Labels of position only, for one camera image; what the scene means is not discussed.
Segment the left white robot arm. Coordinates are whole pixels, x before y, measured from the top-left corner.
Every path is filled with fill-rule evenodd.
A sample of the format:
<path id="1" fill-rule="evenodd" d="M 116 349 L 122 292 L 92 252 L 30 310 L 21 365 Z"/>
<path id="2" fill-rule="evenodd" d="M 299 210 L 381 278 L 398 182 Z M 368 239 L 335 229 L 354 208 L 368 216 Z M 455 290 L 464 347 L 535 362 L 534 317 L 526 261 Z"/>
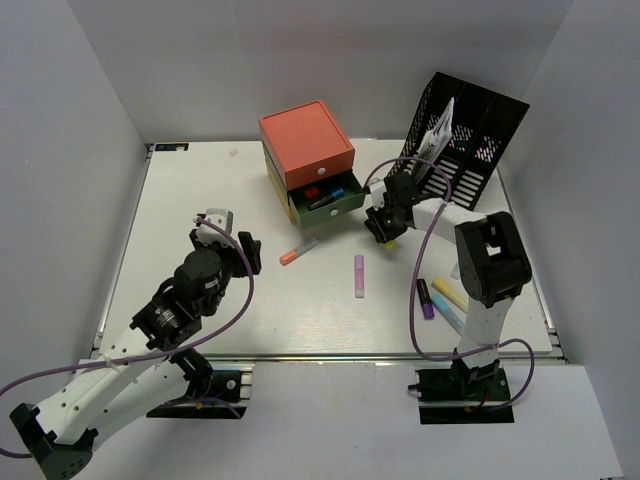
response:
<path id="1" fill-rule="evenodd" d="M 189 237 L 193 249 L 183 263 L 96 361 L 49 398 L 11 412 L 45 478 L 73 478 L 101 443 L 160 406 L 224 392 L 224 378 L 185 344 L 216 313 L 231 279 L 260 273 L 261 243 L 246 231 L 233 238 L 206 219 Z"/>

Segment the yellow bottom drawer box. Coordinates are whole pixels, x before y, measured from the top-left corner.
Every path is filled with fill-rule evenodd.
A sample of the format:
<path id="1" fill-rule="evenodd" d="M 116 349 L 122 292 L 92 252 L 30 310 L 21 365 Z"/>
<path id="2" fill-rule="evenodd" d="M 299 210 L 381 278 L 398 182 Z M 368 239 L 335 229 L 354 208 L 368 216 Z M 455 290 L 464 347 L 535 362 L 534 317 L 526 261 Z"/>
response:
<path id="1" fill-rule="evenodd" d="M 289 197 L 288 197 L 288 192 L 286 190 L 286 188 L 284 187 L 284 184 L 282 183 L 278 173 L 271 167 L 270 164 L 266 164 L 266 170 L 267 170 L 267 174 L 269 176 L 269 179 L 278 195 L 278 198 L 284 208 L 284 210 L 287 212 L 287 215 L 289 217 L 289 220 L 292 224 L 297 224 L 298 221 L 296 219 L 295 213 L 293 208 L 291 207 L 290 203 L 289 203 Z"/>

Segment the coral top drawer box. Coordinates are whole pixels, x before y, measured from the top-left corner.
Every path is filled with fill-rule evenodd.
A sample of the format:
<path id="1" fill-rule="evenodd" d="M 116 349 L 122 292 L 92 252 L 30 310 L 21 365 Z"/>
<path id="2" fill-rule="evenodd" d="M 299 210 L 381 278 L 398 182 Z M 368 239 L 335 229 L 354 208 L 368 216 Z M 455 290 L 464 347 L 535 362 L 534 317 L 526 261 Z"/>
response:
<path id="1" fill-rule="evenodd" d="M 259 128 L 287 190 L 353 168 L 355 148 L 321 100 L 264 116 Z"/>

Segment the green drawer box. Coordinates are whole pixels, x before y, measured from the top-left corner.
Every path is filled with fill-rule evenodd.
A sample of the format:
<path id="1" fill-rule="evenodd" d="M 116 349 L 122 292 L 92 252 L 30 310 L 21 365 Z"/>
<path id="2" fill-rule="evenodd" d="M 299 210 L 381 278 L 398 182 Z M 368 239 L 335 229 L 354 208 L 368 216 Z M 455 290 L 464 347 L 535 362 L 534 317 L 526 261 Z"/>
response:
<path id="1" fill-rule="evenodd" d="M 263 148 L 263 152 L 265 164 L 270 164 L 271 167 L 277 172 L 275 163 L 271 158 L 268 150 L 266 148 Z M 342 187 L 345 191 L 345 194 L 341 199 L 336 200 L 335 202 L 327 206 L 314 211 L 309 211 L 308 205 L 314 199 L 307 200 L 304 197 L 303 190 L 310 186 L 317 186 L 321 190 L 321 194 L 319 196 L 326 194 L 329 190 L 336 187 Z M 287 192 L 289 203 L 293 208 L 296 219 L 298 221 L 297 225 L 301 229 L 307 229 L 317 226 L 334 217 L 357 210 L 363 206 L 365 199 L 363 187 L 357 180 L 352 170 L 339 173 L 325 180 L 314 181 L 311 184 L 289 190 Z"/>

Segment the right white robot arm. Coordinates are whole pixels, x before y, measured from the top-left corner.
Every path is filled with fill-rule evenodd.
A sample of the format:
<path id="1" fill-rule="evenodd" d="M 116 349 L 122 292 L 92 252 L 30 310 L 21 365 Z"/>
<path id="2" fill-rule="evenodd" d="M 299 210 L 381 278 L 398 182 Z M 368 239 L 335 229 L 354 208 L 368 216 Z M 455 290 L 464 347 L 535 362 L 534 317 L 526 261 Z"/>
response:
<path id="1" fill-rule="evenodd" d="M 506 315 L 532 268 L 511 214 L 482 214 L 453 202 L 421 194 L 409 173 L 374 180 L 365 192 L 372 206 L 365 225 L 385 244 L 408 229 L 430 232 L 456 247 L 461 283 L 469 303 L 463 333 L 454 353 L 463 366 L 451 374 L 453 390 L 472 399 L 484 391 L 484 370 L 497 367 L 497 345 Z"/>

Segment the black blue highlighter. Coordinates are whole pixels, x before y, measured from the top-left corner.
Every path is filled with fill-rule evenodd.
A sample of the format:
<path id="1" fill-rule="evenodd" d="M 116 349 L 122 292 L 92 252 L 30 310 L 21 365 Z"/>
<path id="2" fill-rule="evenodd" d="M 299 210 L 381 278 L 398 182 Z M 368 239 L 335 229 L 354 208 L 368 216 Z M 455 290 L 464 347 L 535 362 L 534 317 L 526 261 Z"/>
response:
<path id="1" fill-rule="evenodd" d="M 345 191 L 342 187 L 336 187 L 329 190 L 326 194 L 321 195 L 311 201 L 308 205 L 309 211 L 314 211 L 320 209 L 324 206 L 327 206 L 336 200 L 341 199 L 345 194 Z"/>

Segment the black purple highlighter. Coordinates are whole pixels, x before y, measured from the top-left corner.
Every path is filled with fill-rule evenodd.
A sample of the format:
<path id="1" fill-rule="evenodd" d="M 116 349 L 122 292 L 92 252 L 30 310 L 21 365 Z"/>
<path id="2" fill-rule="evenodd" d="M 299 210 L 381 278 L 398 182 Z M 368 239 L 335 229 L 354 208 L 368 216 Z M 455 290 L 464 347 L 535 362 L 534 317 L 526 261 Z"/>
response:
<path id="1" fill-rule="evenodd" d="M 429 294 L 427 282 L 423 278 L 418 278 L 416 281 L 416 290 L 419 297 L 423 317 L 425 320 L 432 320 L 435 318 L 434 308 L 432 300 Z"/>

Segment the white printed paper booklet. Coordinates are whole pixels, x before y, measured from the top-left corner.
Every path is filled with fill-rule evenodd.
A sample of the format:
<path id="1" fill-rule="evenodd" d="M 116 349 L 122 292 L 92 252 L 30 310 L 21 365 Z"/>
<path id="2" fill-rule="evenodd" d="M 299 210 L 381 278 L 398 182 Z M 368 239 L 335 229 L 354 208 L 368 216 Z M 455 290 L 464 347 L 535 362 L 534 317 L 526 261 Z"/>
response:
<path id="1" fill-rule="evenodd" d="M 454 106 L 455 98 L 451 97 L 435 126 L 427 130 L 423 136 L 415 157 L 426 160 L 429 164 L 417 160 L 413 161 L 410 175 L 416 187 L 421 187 L 426 182 L 431 165 L 435 163 L 452 139 Z"/>

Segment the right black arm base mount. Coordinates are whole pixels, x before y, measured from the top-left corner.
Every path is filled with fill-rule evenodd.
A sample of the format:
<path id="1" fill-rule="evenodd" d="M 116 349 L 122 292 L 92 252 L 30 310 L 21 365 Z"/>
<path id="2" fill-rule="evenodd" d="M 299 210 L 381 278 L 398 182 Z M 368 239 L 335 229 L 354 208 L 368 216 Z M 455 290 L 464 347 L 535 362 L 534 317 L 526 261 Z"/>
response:
<path id="1" fill-rule="evenodd" d="M 407 387 L 419 404 L 422 425 L 511 424 L 508 380 L 500 361 L 469 368 L 462 359 L 448 369 L 416 371 L 416 381 Z"/>

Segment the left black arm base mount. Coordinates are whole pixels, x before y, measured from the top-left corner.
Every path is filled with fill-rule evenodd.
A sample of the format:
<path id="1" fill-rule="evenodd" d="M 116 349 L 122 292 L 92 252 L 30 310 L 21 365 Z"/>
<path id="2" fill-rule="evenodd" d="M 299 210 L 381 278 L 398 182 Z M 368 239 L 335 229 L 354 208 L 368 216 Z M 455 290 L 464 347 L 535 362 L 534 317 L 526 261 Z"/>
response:
<path id="1" fill-rule="evenodd" d="M 241 420 L 250 398 L 248 371 L 212 365 L 194 349 L 168 358 L 177 367 L 179 395 L 150 410 L 147 418 Z"/>

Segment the orange grey highlighter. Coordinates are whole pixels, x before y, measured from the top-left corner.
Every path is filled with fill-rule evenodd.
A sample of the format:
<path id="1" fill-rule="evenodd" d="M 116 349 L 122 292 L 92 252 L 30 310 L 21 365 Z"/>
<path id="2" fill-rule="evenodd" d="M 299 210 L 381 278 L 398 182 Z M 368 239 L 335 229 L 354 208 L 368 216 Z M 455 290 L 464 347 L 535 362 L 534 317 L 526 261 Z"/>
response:
<path id="1" fill-rule="evenodd" d="M 306 239 L 300 245 L 298 245 L 298 246 L 294 247 L 293 249 L 291 249 L 290 251 L 284 253 L 279 258 L 279 263 L 282 266 L 286 266 L 286 265 L 290 264 L 291 262 L 293 262 L 294 260 L 296 260 L 300 256 L 306 254 L 308 251 L 310 251 L 313 248 L 315 248 L 318 245 L 318 243 L 319 243 L 319 240 L 317 238 L 315 238 L 315 237 L 311 237 L 309 239 Z"/>

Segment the black orange highlighter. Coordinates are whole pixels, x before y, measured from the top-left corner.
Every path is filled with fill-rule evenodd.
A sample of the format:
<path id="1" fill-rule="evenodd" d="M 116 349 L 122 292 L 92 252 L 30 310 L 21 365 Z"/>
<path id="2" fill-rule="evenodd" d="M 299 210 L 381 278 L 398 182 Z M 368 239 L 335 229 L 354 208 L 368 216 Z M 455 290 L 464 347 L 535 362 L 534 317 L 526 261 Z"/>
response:
<path id="1" fill-rule="evenodd" d="M 321 194 L 321 190 L 317 186 L 310 186 L 303 190 L 303 194 L 307 200 L 313 200 Z"/>

